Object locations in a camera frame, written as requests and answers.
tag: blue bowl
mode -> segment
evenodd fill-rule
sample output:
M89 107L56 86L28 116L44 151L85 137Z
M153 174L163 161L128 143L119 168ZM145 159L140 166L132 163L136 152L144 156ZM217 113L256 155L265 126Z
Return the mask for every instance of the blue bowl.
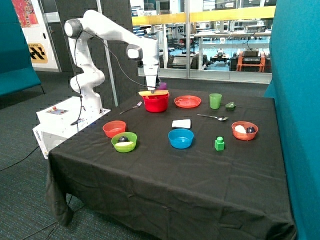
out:
M176 149L186 149L190 147L194 139L194 133L188 129L178 128L168 133L172 147Z

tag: fork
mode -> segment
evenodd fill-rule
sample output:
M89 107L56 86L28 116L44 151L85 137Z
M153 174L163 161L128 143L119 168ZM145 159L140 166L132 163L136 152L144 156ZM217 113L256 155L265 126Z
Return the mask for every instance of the fork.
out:
M129 111L129 110L131 110L131 109L139 108L139 107L141 106L141 104L142 104L142 101L138 102L136 106L133 106L133 107L131 107L131 108L125 110L125 111L120 112L119 115L120 115L120 114L123 114L123 113L125 113L125 112L127 112L127 111Z

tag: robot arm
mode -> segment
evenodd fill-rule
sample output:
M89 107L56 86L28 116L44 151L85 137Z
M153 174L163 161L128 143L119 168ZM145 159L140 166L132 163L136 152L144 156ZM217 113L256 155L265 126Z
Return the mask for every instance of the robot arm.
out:
M83 73L77 75L77 78L73 77L70 83L76 92L79 93L81 90L85 109L92 111L102 109L100 96L93 91L93 88L102 84L105 76L93 64L90 55L88 39L93 36L107 41L128 43L127 56L132 60L143 61L148 90L154 91L157 87L159 45L156 38L138 37L94 10L86 11L83 18L66 21L64 30L69 37L73 61L83 70Z

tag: glass wall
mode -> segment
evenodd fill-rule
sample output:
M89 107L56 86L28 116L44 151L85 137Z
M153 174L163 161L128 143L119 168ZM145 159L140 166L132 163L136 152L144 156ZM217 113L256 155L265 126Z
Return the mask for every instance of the glass wall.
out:
M275 5L276 0L131 0L133 31L158 38L161 77L269 83Z

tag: teal couch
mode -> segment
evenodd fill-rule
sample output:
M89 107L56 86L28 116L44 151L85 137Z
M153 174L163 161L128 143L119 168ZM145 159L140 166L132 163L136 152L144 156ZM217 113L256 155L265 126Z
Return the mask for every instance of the teal couch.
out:
M0 96L40 85L11 0L1 0Z
M270 41L272 81L298 240L320 239L320 3L278 0Z

